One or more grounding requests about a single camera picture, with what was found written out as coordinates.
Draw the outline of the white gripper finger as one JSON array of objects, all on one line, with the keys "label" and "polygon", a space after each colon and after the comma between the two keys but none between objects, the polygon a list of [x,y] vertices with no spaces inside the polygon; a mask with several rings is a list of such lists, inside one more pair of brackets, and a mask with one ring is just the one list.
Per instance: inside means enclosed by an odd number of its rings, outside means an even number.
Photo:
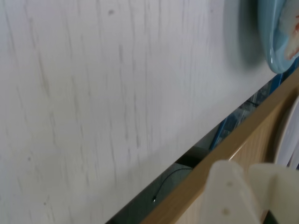
[{"label": "white gripper finger", "polygon": [[243,168],[234,161],[215,162],[202,196],[202,223],[260,224],[262,213]]},{"label": "white gripper finger", "polygon": [[279,224],[299,222],[299,171],[270,163],[250,166],[249,182],[263,210]]}]

